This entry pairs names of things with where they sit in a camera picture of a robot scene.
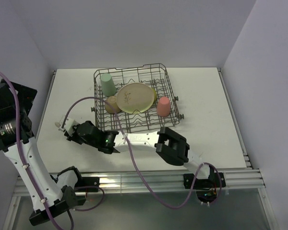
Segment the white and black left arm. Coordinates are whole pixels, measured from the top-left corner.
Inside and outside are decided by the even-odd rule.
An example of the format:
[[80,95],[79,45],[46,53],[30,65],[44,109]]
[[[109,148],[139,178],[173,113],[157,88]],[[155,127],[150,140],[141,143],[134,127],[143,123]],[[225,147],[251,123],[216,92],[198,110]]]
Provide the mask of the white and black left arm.
[[86,198],[75,191],[83,188],[84,179],[74,166],[50,175],[38,152],[32,122],[28,114],[37,91],[12,83],[18,97],[5,80],[0,81],[0,151],[11,161],[21,176],[33,203],[29,218],[36,226],[82,206]]

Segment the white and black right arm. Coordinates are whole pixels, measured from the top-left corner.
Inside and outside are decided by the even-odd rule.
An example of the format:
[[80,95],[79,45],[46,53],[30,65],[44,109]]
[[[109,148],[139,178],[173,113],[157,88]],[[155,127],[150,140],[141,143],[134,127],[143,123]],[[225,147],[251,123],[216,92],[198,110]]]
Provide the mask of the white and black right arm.
[[185,137],[169,127],[150,133],[123,134],[121,131],[102,131],[90,121],[82,124],[73,121],[65,125],[64,135],[68,141],[86,144],[104,154],[129,151],[128,144],[131,144],[136,150],[157,153],[169,165],[183,166],[196,173],[199,184],[204,187],[215,180],[212,167],[204,164],[191,150]]

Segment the large pink green plate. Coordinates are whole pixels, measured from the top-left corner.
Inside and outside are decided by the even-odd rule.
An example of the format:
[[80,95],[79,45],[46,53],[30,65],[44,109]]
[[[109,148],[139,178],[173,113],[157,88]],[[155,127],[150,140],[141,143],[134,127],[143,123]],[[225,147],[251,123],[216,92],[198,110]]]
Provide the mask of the large pink green plate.
[[139,114],[147,111],[154,103],[152,88],[144,83],[129,83],[123,86],[116,95],[118,107],[128,114]]

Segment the black bowl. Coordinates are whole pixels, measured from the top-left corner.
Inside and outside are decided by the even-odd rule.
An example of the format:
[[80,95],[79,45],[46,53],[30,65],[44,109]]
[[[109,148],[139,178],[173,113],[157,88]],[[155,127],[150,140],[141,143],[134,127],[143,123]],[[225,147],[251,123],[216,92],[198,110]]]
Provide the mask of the black bowl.
[[117,100],[116,100],[116,96],[110,96],[106,99],[106,103],[105,103],[105,110],[109,113],[109,114],[114,114],[114,113],[119,113],[121,112],[121,109],[118,107],[117,105]]

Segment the pink cup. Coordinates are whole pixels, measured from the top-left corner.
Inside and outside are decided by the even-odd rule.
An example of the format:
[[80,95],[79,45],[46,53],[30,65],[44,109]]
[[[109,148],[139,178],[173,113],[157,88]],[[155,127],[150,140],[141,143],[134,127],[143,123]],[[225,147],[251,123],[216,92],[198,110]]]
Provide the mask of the pink cup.
[[170,100],[167,97],[161,97],[158,101],[156,112],[161,117],[166,117],[170,114]]

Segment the pale green cup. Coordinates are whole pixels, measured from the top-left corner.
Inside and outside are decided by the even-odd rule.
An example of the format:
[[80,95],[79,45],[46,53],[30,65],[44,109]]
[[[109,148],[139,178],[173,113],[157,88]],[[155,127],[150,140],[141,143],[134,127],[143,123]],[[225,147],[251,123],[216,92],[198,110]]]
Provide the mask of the pale green cup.
[[107,96],[113,96],[116,94],[116,86],[112,79],[112,76],[109,73],[104,73],[100,76],[102,93]]

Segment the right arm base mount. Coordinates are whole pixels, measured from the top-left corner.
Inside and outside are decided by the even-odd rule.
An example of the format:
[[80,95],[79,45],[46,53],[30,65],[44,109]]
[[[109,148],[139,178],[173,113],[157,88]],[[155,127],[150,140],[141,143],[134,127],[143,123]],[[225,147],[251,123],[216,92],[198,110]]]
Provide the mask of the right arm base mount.
[[196,191],[197,198],[200,202],[211,204],[218,196],[218,189],[226,187],[225,176],[219,173],[221,181],[219,181],[217,173],[213,173],[209,179],[196,179],[193,190]]

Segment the grey wire dish rack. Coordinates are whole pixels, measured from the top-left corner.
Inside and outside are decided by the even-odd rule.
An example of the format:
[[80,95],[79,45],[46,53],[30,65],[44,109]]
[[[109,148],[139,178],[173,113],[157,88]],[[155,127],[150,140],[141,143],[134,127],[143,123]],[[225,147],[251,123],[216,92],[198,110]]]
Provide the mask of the grey wire dish rack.
[[108,105],[95,101],[95,125],[103,131],[127,133],[175,127],[184,119],[179,112],[179,98],[174,94],[167,68],[146,64],[131,68],[97,69],[94,73],[94,96],[107,100],[103,94],[102,77],[111,76],[116,87],[118,115],[108,112]]

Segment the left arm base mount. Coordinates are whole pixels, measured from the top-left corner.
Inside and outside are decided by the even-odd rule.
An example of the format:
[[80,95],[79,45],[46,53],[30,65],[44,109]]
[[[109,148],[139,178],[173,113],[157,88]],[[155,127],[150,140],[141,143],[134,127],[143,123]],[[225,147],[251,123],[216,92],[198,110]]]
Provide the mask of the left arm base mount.
[[77,182],[74,187],[65,186],[63,191],[63,200],[66,202],[67,207],[74,208],[76,206],[84,205],[87,195],[89,193],[102,192],[101,200],[91,209],[101,205],[105,199],[105,192],[100,187],[100,178],[97,176],[83,177],[80,182]]

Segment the lime green bowl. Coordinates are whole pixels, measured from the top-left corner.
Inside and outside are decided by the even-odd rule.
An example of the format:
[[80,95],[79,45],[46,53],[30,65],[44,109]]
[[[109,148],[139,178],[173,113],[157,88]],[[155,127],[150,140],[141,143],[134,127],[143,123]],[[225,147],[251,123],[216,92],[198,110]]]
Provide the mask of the lime green bowl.
[[156,99],[157,99],[157,94],[156,94],[156,91],[155,91],[155,89],[153,89],[152,88],[152,91],[153,91],[153,93],[154,93],[154,102],[156,101]]

